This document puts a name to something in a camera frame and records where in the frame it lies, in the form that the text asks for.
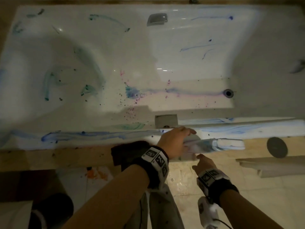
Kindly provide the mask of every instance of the person's right arm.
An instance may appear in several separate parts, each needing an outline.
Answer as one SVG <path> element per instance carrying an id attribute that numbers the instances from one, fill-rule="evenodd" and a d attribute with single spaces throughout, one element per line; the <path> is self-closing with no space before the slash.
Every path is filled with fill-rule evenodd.
<path id="1" fill-rule="evenodd" d="M 204 170 L 216 168 L 214 162 L 206 156 L 200 154 L 197 158 L 200 159 L 199 163 L 193 166 L 197 175 Z M 234 229 L 283 229 L 234 190 L 224 191 L 220 195 L 219 200 L 221 207 Z"/>

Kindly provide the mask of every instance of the pants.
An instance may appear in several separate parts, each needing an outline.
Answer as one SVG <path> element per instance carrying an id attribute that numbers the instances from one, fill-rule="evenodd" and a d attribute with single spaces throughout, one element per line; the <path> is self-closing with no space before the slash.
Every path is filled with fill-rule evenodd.
<path id="1" fill-rule="evenodd" d="M 162 190 L 150 192 L 149 210 L 152 229 L 184 229 L 168 185 L 164 184 Z M 147 229 L 147 218 L 148 202 L 147 195 L 144 193 L 139 207 L 125 224 L 124 229 Z"/>

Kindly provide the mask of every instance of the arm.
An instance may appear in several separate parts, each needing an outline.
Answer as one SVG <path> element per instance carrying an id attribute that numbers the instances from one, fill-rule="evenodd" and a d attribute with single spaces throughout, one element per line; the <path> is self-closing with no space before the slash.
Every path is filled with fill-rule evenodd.
<path id="1" fill-rule="evenodd" d="M 198 165 L 193 166 L 197 175 L 207 169 L 216 168 L 214 162 L 206 156 L 200 154 L 197 158 L 200 159 L 199 163 Z M 226 190 L 222 192 L 219 196 L 219 201 L 234 229 L 283 229 L 275 221 L 234 190 Z"/>
<path id="2" fill-rule="evenodd" d="M 183 152 L 183 139 L 192 129 L 180 127 L 163 134 L 157 146 L 169 159 Z M 139 165 L 131 165 L 99 190 L 79 209 L 62 229 L 111 228 L 122 229 L 149 185 L 146 171 Z"/>

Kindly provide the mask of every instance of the drain hole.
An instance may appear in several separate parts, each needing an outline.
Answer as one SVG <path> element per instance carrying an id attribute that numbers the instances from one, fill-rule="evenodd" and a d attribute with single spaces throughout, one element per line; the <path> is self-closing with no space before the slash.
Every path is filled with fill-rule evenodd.
<path id="1" fill-rule="evenodd" d="M 231 89 L 224 90 L 223 94 L 227 98 L 232 98 L 234 96 L 234 92 Z"/>

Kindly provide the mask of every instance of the hand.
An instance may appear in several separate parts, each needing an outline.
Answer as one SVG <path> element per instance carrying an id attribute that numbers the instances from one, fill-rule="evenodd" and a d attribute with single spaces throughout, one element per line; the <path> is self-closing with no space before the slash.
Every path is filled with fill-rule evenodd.
<path id="1" fill-rule="evenodd" d="M 195 130 L 183 126 L 174 128 L 161 136 L 157 146 L 166 152 L 169 159 L 176 158 L 181 156 L 184 150 L 187 150 L 187 147 L 183 146 L 183 139 L 196 133 Z"/>
<path id="2" fill-rule="evenodd" d="M 192 168 L 195 170 L 197 175 L 199 175 L 202 171 L 210 168 L 217 168 L 212 159 L 207 158 L 203 154 L 199 154 L 197 156 L 199 160 L 198 165 L 193 165 Z"/>

